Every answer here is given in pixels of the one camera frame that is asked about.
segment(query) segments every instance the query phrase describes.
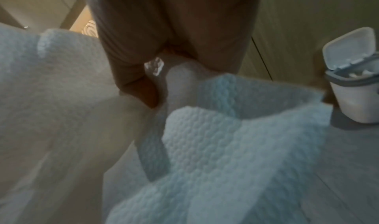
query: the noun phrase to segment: small trash bin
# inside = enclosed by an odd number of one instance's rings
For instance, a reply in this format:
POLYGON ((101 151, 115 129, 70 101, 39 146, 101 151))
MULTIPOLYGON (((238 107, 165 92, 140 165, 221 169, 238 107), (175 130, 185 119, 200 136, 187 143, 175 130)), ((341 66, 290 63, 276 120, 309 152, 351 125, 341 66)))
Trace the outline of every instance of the small trash bin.
POLYGON ((375 31, 356 29, 323 47, 330 82, 341 111, 354 121, 379 122, 379 54, 375 31))

